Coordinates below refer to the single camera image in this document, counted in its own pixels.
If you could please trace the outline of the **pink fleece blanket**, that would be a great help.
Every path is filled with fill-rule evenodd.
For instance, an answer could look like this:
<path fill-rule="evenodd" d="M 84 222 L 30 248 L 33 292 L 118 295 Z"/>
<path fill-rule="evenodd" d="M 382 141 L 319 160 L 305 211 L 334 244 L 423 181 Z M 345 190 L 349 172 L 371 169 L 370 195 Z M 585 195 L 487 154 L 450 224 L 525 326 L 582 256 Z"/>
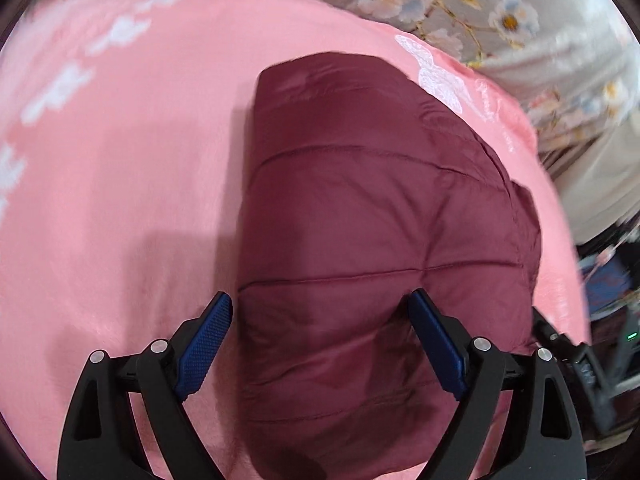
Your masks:
<path fill-rule="evenodd" d="M 1 55 L 1 413 L 42 474 L 91 350 L 134 351 L 232 289 L 255 82 L 305 54 L 384 58 L 483 137 L 533 194 L 536 306 L 588 339 L 535 133 L 451 44 L 318 0 L 51 0 L 24 18 Z"/>

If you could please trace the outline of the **grey floral bed sheet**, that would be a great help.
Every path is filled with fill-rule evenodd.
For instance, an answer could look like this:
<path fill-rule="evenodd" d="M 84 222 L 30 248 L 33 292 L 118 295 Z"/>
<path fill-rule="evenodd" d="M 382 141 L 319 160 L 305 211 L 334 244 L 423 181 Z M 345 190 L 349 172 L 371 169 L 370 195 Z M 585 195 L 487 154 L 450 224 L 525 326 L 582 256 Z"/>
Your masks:
<path fill-rule="evenodd" d="M 639 43 L 613 0 L 322 0 L 411 32 L 525 110 L 585 243 L 639 213 Z"/>

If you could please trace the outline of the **maroon quilted puffer jacket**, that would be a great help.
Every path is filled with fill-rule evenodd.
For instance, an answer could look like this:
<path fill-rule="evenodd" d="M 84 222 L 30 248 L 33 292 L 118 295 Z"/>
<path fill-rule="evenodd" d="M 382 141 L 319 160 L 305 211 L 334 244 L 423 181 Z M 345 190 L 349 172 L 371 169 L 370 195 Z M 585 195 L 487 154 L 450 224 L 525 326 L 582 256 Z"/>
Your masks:
<path fill-rule="evenodd" d="M 456 402 L 401 298 L 506 351 L 532 330 L 533 197 L 434 93 L 372 56 L 257 81 L 238 277 L 240 415 L 267 479 L 373 479 L 426 462 Z"/>

